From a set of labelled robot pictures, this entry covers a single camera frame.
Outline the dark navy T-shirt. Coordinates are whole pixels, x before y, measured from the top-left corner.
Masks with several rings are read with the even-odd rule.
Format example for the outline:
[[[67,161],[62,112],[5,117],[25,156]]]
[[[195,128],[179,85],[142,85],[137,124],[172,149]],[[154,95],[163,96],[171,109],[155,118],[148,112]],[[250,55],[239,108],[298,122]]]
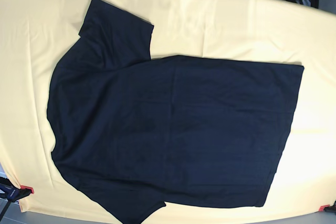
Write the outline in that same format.
[[[52,74],[52,160],[122,223],[167,202],[262,207],[288,139],[304,67],[152,59],[153,25],[91,0]]]

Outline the yellow table cloth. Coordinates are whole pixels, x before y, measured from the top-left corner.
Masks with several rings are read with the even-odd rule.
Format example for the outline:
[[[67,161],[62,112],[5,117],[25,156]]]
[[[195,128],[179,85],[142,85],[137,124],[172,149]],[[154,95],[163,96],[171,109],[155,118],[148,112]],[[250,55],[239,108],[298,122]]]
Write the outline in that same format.
[[[34,194],[20,212],[44,223],[116,223],[68,185],[52,163],[48,88],[78,39],[91,0],[1,0],[1,165]],[[147,223],[250,223],[317,212],[335,201],[335,15],[280,0],[105,0],[154,25],[154,57],[301,63],[297,108],[266,203],[214,209],[167,204]]]

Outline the left red-tipped table clamp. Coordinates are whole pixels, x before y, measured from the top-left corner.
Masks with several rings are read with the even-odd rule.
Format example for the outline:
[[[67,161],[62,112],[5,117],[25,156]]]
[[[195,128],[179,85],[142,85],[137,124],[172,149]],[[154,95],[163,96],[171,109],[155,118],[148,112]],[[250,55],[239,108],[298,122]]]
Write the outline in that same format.
[[[6,199],[9,202],[16,202],[31,194],[34,194],[33,188],[26,186],[16,188],[8,178],[1,177],[1,199]]]

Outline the red-tipped table clamp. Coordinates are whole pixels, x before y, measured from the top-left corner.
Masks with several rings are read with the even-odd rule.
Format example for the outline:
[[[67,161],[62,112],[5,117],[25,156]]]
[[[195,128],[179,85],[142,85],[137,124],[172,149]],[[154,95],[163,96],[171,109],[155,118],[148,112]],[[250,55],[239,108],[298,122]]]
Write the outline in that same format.
[[[16,188],[8,178],[1,177],[1,199],[6,199],[9,202],[16,202],[31,194],[34,194],[33,188],[26,186]]]
[[[333,205],[324,205],[319,208],[320,212],[328,212],[328,213],[333,213],[336,214],[336,201],[334,202]]]

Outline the right red-tipped table clamp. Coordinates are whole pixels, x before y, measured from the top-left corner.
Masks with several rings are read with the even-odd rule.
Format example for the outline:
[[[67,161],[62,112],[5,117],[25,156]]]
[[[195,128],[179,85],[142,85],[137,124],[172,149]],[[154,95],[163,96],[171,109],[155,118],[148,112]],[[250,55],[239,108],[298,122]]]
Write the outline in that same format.
[[[324,205],[319,208],[320,212],[328,212],[328,213],[333,213],[336,214],[336,201],[334,202],[333,205]]]

